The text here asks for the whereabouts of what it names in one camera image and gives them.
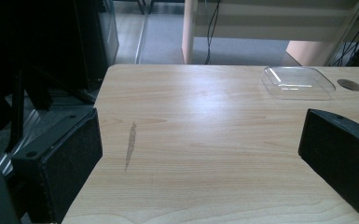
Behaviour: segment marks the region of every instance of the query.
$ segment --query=wood grain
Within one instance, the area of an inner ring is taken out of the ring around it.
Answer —
[[[317,68],[336,85],[330,101],[279,100],[263,68],[109,68],[104,156],[63,223],[359,223],[297,154],[308,108],[359,122],[359,91],[337,84],[359,84],[359,68]]]

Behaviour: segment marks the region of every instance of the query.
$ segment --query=transparent plastic lid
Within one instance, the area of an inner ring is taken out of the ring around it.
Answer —
[[[309,67],[266,67],[262,81],[269,93],[286,100],[330,100],[336,87]]]

